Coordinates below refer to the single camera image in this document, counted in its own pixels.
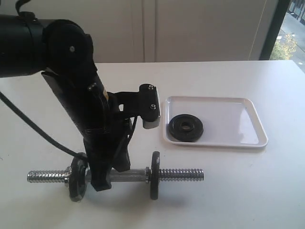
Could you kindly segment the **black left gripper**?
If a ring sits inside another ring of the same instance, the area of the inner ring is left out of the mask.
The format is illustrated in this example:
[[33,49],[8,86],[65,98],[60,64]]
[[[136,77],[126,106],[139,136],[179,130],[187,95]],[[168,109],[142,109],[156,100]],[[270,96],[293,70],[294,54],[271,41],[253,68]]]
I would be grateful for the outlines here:
[[42,76],[83,137],[91,185],[98,192],[111,189],[112,167],[118,172],[131,167],[130,119],[113,117],[119,106],[105,91],[96,69],[60,74],[46,70]]

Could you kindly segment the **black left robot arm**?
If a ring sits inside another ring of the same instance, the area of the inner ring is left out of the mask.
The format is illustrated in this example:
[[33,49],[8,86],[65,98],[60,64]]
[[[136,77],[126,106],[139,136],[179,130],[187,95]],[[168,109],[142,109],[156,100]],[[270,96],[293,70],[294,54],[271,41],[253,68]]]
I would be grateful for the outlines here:
[[130,118],[119,117],[119,99],[106,91],[93,60],[89,34],[70,20],[38,20],[31,12],[0,17],[0,75],[2,78],[40,72],[83,137],[85,152],[75,153],[53,140],[7,97],[1,100],[51,144],[73,156],[69,185],[85,186],[91,170],[96,191],[112,187],[112,169],[130,169]]

